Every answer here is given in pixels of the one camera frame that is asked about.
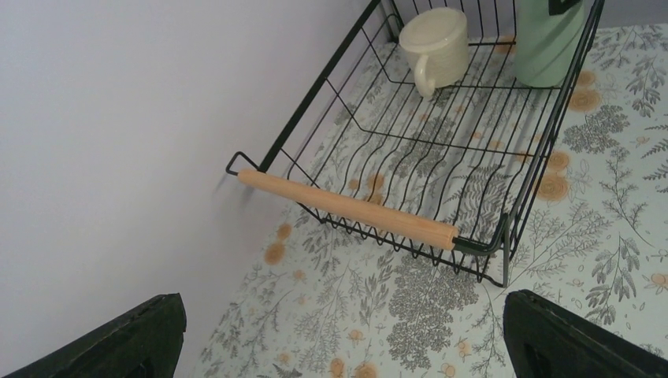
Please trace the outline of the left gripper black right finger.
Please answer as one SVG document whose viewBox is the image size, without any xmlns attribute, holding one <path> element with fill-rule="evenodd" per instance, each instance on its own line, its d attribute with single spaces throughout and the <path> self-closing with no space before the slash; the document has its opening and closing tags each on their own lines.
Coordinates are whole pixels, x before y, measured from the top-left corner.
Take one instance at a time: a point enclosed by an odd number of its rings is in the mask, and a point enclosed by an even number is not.
<svg viewBox="0 0 668 378">
<path fill-rule="evenodd" d="M 518 377 L 666 377 L 667 360 L 530 290 L 505 299 L 503 339 Z"/>
</svg>

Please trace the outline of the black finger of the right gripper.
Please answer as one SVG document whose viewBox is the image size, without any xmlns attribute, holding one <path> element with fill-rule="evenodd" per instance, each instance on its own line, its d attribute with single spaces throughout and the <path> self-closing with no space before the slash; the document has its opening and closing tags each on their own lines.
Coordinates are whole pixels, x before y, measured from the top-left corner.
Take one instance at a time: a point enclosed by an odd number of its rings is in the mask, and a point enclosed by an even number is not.
<svg viewBox="0 0 668 378">
<path fill-rule="evenodd" d="M 548 0 L 548 14 L 549 15 L 562 15 L 567 12 L 569 9 L 577 6 L 581 3 L 581 0 Z"/>
</svg>

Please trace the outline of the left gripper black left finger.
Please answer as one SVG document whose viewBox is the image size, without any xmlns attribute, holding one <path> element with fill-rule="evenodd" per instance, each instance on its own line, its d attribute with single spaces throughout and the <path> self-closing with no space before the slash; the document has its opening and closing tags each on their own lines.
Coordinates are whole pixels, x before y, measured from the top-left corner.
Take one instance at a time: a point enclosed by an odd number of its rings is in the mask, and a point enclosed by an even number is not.
<svg viewBox="0 0 668 378">
<path fill-rule="evenodd" d="M 186 329 L 181 295 L 156 295 L 7 376 L 173 377 Z"/>
</svg>

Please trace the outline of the mint green plastic cup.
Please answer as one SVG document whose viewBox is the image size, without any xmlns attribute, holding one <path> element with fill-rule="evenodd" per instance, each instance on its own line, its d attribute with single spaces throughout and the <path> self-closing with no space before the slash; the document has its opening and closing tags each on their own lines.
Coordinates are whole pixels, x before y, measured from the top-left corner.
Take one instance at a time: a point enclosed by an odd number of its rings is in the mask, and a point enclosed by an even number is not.
<svg viewBox="0 0 668 378">
<path fill-rule="evenodd" d="M 518 2 L 514 74 L 527 87 L 562 84 L 585 24 L 582 1 L 562 15 L 549 15 L 547 1 Z"/>
</svg>

